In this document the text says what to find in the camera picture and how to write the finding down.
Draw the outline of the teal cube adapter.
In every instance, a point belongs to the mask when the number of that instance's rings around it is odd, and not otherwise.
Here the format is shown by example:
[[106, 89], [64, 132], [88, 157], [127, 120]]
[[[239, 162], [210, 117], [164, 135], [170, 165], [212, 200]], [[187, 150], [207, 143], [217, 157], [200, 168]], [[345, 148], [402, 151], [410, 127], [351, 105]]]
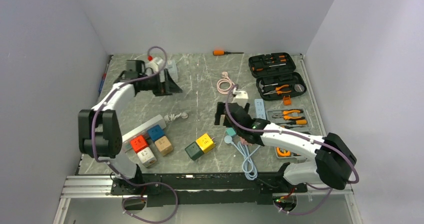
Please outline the teal cube adapter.
[[230, 137], [235, 137], [237, 135], [233, 128], [226, 128], [225, 132]]

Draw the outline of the light blue round plug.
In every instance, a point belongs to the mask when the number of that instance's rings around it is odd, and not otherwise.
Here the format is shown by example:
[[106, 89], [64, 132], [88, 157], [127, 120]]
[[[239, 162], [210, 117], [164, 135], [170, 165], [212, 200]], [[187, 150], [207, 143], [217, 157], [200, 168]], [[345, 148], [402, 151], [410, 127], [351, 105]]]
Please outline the light blue round plug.
[[233, 138], [229, 135], [226, 135], [223, 140], [227, 144], [233, 144]]

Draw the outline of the light blue power strip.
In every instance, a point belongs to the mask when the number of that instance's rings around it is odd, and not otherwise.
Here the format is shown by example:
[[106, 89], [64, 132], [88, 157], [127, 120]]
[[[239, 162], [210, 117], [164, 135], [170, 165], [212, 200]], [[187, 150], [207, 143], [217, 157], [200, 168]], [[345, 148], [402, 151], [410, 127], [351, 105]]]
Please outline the light blue power strip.
[[266, 109], [263, 99], [255, 99], [254, 100], [254, 106], [255, 106], [255, 113], [256, 117], [260, 119], [267, 119], [266, 116]]

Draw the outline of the yellow cube adapter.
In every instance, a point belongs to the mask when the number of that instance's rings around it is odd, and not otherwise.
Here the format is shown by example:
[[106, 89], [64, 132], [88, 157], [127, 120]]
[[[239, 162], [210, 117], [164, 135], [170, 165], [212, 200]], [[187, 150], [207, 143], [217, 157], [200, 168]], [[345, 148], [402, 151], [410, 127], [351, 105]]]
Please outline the yellow cube adapter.
[[197, 138], [195, 142], [204, 154], [208, 153], [216, 146], [214, 139], [211, 138], [207, 133]]

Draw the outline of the white plug with cord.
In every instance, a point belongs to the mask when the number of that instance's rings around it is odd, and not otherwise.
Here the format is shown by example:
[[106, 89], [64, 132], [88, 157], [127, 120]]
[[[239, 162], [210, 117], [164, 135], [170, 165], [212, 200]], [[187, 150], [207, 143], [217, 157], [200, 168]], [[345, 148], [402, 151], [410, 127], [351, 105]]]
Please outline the white plug with cord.
[[187, 119], [189, 117], [189, 115], [188, 115], [188, 113], [187, 112], [180, 112], [180, 113], [177, 113], [177, 114], [166, 114], [164, 117], [163, 117], [163, 119], [166, 121], [166, 122], [173, 122], [173, 121], [175, 121], [176, 119]]

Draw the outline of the dark green cube adapter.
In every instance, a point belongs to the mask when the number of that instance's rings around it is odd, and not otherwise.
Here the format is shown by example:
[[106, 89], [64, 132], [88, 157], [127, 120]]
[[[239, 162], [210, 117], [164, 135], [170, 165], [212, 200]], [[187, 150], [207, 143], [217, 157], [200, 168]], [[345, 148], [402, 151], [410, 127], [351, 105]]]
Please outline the dark green cube adapter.
[[205, 153], [200, 148], [200, 146], [197, 144], [197, 142], [192, 142], [184, 149], [187, 153], [187, 155], [190, 157], [191, 160], [195, 161], [201, 156], [203, 156]]

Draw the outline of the black tool case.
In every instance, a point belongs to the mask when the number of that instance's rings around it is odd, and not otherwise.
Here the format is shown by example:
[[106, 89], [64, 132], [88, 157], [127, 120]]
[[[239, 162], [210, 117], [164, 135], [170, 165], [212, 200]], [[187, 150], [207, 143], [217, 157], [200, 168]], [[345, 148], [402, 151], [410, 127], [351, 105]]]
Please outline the black tool case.
[[[265, 101], [275, 101], [283, 98], [294, 98], [307, 91], [306, 83], [297, 73], [296, 65], [286, 52], [261, 54], [248, 59], [248, 66], [252, 76], [256, 79], [256, 87], [260, 97]], [[276, 87], [290, 85], [292, 92], [286, 94], [264, 95]]]

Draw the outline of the white long power strip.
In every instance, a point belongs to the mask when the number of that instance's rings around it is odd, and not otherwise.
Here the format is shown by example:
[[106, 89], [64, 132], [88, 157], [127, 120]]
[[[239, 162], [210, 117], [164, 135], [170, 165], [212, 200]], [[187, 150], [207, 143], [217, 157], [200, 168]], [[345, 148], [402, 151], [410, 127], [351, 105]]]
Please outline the white long power strip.
[[124, 152], [129, 151], [132, 148], [130, 145], [130, 141], [140, 135], [143, 135], [145, 139], [148, 139], [150, 137], [148, 134], [148, 130], [156, 125], [159, 125], [162, 129], [167, 127], [167, 124], [162, 115], [156, 115], [148, 121], [140, 124], [133, 130], [129, 131], [128, 133], [124, 134], [122, 136], [122, 150]]

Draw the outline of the dark blue cube adapter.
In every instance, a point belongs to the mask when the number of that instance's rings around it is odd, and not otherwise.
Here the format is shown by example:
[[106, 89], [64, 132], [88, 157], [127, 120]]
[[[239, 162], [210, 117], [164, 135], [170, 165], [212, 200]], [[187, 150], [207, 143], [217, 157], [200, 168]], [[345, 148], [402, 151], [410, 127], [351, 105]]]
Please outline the dark blue cube adapter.
[[155, 125], [148, 129], [147, 134], [153, 142], [165, 136], [165, 133], [160, 125]]

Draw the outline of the grey tool case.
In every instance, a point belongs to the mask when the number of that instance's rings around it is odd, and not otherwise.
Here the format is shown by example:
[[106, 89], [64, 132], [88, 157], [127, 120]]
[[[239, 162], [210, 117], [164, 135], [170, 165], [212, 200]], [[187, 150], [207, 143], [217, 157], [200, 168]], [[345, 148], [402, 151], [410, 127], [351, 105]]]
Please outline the grey tool case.
[[[267, 109], [266, 118], [280, 127], [304, 134], [311, 134], [312, 125], [308, 122], [308, 116], [303, 109]], [[276, 158], [282, 161], [300, 163], [306, 160], [305, 157], [295, 152], [290, 151], [291, 156], [285, 158], [277, 157], [276, 148], [274, 148], [274, 152]]]

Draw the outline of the red cube adapter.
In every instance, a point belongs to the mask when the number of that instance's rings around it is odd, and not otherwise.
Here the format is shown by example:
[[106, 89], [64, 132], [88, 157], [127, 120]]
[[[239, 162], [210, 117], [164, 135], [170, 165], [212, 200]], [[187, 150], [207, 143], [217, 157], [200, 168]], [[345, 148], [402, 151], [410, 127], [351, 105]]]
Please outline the red cube adapter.
[[143, 135], [133, 138], [129, 143], [135, 153], [138, 153], [149, 146]]

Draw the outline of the orange cube adapter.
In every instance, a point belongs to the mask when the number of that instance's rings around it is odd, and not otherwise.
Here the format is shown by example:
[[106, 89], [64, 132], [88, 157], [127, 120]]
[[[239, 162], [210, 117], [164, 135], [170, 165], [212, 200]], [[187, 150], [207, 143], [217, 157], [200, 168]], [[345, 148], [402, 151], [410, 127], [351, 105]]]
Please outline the orange cube adapter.
[[166, 156], [174, 149], [167, 136], [162, 136], [157, 139], [154, 141], [154, 144], [162, 156]]

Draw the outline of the white cube adapter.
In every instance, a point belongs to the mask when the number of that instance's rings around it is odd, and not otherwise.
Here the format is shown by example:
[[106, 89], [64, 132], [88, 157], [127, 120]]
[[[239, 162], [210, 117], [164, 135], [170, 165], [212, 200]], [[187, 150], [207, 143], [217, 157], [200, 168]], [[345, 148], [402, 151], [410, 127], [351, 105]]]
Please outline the white cube adapter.
[[149, 168], [157, 162], [157, 158], [150, 147], [143, 148], [142, 150], [138, 151], [136, 155], [139, 158], [141, 164], [146, 168]]

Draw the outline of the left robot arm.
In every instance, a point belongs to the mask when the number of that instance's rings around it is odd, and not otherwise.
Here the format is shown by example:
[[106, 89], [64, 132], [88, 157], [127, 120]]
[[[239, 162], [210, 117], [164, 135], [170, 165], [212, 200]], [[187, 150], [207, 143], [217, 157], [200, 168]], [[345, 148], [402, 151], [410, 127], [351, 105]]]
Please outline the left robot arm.
[[126, 68], [114, 81], [109, 93], [97, 105], [78, 113], [78, 146], [99, 163], [106, 164], [131, 194], [144, 187], [142, 172], [122, 150], [123, 136], [118, 115], [141, 91], [154, 96], [181, 93], [166, 68], [167, 59], [149, 57], [148, 62], [127, 60]]

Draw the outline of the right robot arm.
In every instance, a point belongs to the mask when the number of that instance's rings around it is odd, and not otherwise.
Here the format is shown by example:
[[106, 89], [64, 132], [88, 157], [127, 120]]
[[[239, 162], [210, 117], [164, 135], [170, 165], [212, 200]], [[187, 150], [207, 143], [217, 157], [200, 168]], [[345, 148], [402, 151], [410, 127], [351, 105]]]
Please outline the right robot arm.
[[357, 159], [341, 137], [304, 134], [283, 128], [266, 119], [252, 118], [248, 105], [234, 99], [216, 104], [215, 124], [234, 128], [250, 144], [285, 149], [304, 157], [302, 163], [284, 163], [275, 179], [276, 187], [287, 192], [298, 184], [321, 182], [336, 190], [359, 182]]

